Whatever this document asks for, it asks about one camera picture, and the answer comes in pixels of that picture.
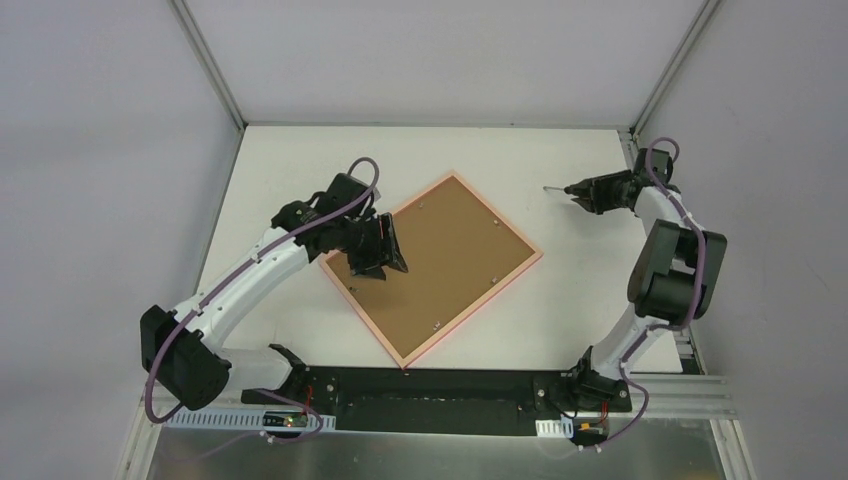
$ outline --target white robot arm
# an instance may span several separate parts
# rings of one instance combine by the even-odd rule
[[[371,185],[351,176],[362,162],[374,167]],[[156,380],[190,410],[225,390],[279,388],[298,361],[294,355],[275,345],[227,349],[224,341],[265,295],[321,253],[345,252],[354,275],[385,280],[384,266],[407,271],[391,214],[376,215],[372,208],[378,177],[373,160],[357,160],[326,192],[284,206],[253,248],[208,289],[170,311],[153,306],[142,316],[142,366],[149,373],[145,407],[151,420],[162,422],[173,414],[153,414]]]
[[[555,392],[563,404],[581,411],[607,404],[613,411],[627,408],[628,386],[637,387],[629,374],[639,357],[665,331],[682,330],[700,318],[712,299],[727,239],[705,231],[683,207],[680,193],[668,183],[674,160],[653,149],[663,140],[677,147],[660,138],[640,150],[633,170],[562,189],[591,213],[633,211],[647,234],[627,287],[630,304],[610,333],[565,373],[563,390]]]

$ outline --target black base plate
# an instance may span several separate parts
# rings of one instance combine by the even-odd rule
[[[562,385],[562,373],[550,370],[310,367],[276,393],[305,402],[311,386],[311,406],[334,415],[337,430],[535,436],[536,420],[559,419],[552,403],[573,410],[558,393]],[[253,390],[241,400],[278,404]],[[629,398],[610,403],[609,410],[629,412]]]

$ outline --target brown board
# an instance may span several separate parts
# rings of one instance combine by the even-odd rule
[[[542,256],[456,173],[393,215],[409,273],[385,269],[385,282],[354,278],[339,252],[321,267],[401,367]]]

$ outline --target gray wall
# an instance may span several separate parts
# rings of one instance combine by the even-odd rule
[[[650,122],[727,235],[696,335],[732,379],[763,479],[844,478],[848,455],[848,2],[729,0]]]
[[[237,136],[164,0],[4,1],[0,95],[0,478],[111,478]]]
[[[249,121],[629,125],[701,0],[200,0]]]

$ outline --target metal bracket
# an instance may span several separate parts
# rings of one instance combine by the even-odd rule
[[[621,150],[624,152],[624,163],[627,164],[628,169],[633,170],[636,157],[639,156],[639,147],[633,141],[633,135],[627,130],[619,130],[618,141],[621,143]]]
[[[690,418],[735,420],[736,409],[727,379],[710,375],[634,374],[631,380],[650,394],[645,418]],[[644,395],[630,389],[633,413],[639,411]],[[610,416],[632,416],[611,413]]]
[[[574,425],[570,419],[536,420],[536,436],[539,438],[571,438]]]

